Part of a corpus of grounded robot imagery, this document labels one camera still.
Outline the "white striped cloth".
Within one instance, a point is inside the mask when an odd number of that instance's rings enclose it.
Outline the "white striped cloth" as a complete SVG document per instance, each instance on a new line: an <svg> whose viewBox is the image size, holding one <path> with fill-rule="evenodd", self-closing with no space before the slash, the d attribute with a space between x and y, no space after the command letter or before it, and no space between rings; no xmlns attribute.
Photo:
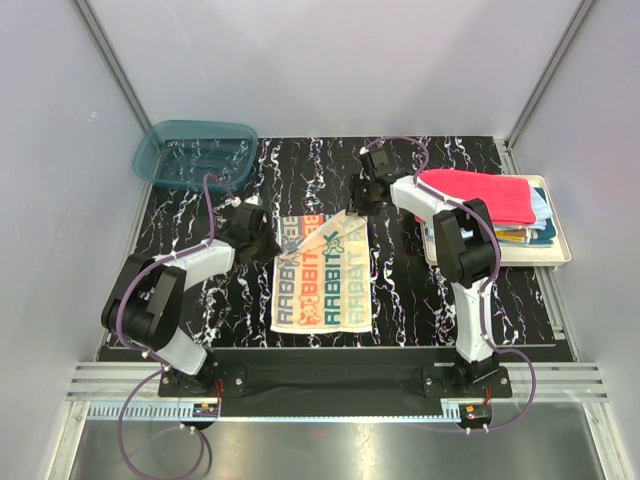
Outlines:
<svg viewBox="0 0 640 480"><path fill-rule="evenodd" d="M364 333L372 328L367 219L343 211L283 217L271 330L288 334Z"/></svg>

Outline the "red towel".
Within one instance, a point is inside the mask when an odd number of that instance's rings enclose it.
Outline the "red towel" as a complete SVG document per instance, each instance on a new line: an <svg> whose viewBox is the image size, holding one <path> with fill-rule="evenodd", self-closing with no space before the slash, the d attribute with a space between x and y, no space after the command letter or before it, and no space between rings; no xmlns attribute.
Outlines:
<svg viewBox="0 0 640 480"><path fill-rule="evenodd" d="M419 175L425 184L465 202L481 199L498 225L532 225L531 188L526 179L504 175L433 169Z"/></svg>

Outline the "light blue towel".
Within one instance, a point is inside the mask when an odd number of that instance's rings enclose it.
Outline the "light blue towel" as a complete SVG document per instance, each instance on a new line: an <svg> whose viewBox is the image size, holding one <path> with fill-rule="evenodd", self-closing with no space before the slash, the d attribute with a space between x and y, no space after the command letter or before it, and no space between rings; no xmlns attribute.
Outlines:
<svg viewBox="0 0 640 480"><path fill-rule="evenodd" d="M530 187L531 208L535 215L535 222L529 225L498 225L498 231L516 229L544 230L547 223L552 219L553 212L547 201L546 192L543 188Z"/></svg>

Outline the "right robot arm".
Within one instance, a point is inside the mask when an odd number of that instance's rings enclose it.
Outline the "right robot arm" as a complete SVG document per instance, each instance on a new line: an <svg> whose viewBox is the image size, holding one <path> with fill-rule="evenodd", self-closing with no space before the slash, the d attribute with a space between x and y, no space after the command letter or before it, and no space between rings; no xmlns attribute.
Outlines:
<svg viewBox="0 0 640 480"><path fill-rule="evenodd" d="M425 183L418 174L394 170L384 148L362 148L361 171L349 180L349 214L371 216L393 205L431 226L437 266L451 284L456 306L456 360L447 379L466 396L486 389L499 368L493 340L490 294L501 251L488 208Z"/></svg>

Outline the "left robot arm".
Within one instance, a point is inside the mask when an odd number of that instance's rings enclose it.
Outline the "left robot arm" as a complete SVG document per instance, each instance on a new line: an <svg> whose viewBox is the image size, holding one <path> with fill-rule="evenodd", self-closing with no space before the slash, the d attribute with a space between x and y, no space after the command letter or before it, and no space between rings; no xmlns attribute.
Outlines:
<svg viewBox="0 0 640 480"><path fill-rule="evenodd" d="M101 313L122 345L181 374L196 396L220 388L214 356L179 326L184 293L204 280L281 253L263 207L240 203L220 232L191 248L158 257L129 256Z"/></svg>

